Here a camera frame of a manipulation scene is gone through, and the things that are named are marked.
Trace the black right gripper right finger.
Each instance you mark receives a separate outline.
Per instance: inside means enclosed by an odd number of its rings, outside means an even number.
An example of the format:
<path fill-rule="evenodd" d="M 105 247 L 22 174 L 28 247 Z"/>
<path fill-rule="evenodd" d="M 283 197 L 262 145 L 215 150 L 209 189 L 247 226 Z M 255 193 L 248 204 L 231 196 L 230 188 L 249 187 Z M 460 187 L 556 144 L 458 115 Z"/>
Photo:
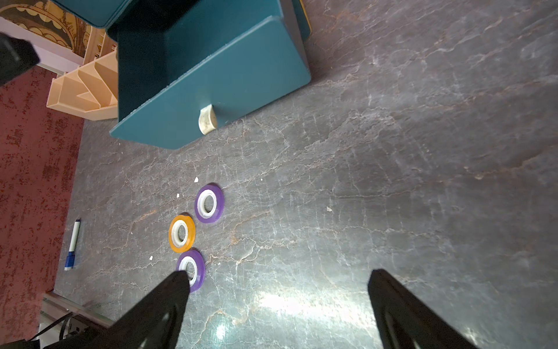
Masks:
<path fill-rule="evenodd" d="M 369 297 L 384 348 L 474 348 L 384 269 L 371 273 Z"/>

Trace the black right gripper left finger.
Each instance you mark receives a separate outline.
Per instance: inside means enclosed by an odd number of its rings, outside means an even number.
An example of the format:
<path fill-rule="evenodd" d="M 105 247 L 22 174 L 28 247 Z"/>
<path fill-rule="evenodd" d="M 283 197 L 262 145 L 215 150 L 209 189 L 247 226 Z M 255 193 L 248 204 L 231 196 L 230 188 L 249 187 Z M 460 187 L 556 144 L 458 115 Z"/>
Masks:
<path fill-rule="evenodd" d="M 175 348 L 190 295 L 185 271 L 175 271 L 110 328 L 79 334 L 50 348 Z"/>

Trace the teal drawer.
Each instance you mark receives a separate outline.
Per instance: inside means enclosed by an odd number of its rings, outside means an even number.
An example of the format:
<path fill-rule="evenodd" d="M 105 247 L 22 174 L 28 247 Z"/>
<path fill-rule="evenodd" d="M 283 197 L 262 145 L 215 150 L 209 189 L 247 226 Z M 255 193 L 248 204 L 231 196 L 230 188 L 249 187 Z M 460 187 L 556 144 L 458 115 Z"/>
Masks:
<path fill-rule="evenodd" d="M 178 149 L 203 110 L 223 127 L 311 80 L 300 1 L 138 1 L 111 31 L 120 140 Z"/>

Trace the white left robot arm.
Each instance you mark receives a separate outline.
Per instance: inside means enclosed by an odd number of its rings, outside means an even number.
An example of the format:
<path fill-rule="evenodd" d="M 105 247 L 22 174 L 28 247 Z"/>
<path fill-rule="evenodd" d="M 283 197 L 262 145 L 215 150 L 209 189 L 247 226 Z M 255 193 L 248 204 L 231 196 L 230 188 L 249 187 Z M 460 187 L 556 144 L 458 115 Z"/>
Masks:
<path fill-rule="evenodd" d="M 1 33 L 0 84 L 9 83 L 40 63 L 32 43 Z"/>

